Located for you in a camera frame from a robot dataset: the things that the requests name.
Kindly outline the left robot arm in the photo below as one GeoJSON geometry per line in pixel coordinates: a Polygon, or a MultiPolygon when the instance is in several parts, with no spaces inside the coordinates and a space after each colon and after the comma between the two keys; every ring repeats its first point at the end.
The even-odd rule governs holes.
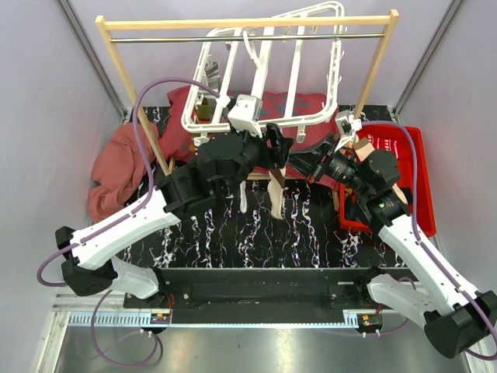
{"type": "Polygon", "coordinates": [[[293,144],[276,124],[267,124],[262,137],[231,131],[202,144],[188,163],[152,183],[144,197],[71,233],[72,249],[61,265],[65,283],[78,296],[117,290],[152,308],[162,306],[168,297],[164,281],[151,268],[120,260],[118,253],[153,232],[211,209],[231,196],[254,168],[282,169],[293,144]]]}

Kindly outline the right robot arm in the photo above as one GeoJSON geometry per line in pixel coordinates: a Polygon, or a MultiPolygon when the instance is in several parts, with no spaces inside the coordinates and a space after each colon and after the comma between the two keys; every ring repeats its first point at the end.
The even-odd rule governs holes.
{"type": "Polygon", "coordinates": [[[424,330],[433,347],[453,358],[495,336],[496,295],[465,280],[423,234],[414,207],[395,193],[401,175],[395,155],[374,149],[362,161],[339,150],[336,135],[290,154],[288,162],[308,180],[329,176],[356,193],[356,216],[407,264],[424,292],[370,270],[352,292],[362,308],[386,305],[424,330]]]}

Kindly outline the olive green ribbed sock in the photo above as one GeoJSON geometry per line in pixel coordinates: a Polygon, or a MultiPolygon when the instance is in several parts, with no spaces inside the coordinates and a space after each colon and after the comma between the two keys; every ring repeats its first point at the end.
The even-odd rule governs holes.
{"type": "Polygon", "coordinates": [[[211,101],[203,98],[202,102],[196,106],[196,118],[199,124],[209,124],[212,121],[214,108],[211,101]]]}

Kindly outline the white plastic clip hanger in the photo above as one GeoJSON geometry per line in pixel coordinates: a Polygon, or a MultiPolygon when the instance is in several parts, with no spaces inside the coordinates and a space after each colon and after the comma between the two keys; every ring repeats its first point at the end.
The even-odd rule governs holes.
{"type": "MultiPolygon", "coordinates": [[[[346,34],[344,25],[297,25],[297,26],[229,26],[212,29],[206,37],[229,36],[269,36],[269,35],[310,35],[310,34],[346,34]]],[[[297,142],[304,141],[308,126],[330,120],[338,107],[338,91],[341,80],[339,70],[343,56],[342,39],[327,39],[323,54],[326,62],[318,66],[318,86],[325,95],[324,108],[318,113],[295,117],[293,115],[294,99],[299,88],[299,79],[304,74],[304,55],[310,52],[307,46],[310,40],[287,41],[235,41],[204,42],[193,73],[193,81],[184,106],[181,124],[195,139],[196,145],[208,140],[215,133],[228,132],[231,125],[228,113],[235,105],[240,94],[256,96],[262,100],[265,91],[285,92],[287,103],[284,115],[277,119],[262,120],[258,124],[262,133],[266,124],[275,123],[280,128],[293,128],[297,142]],[[221,73],[221,87],[215,91],[207,85],[205,64],[216,61],[221,73]],[[203,98],[211,101],[214,108],[212,121],[199,124],[196,118],[196,106],[203,98]]]]}

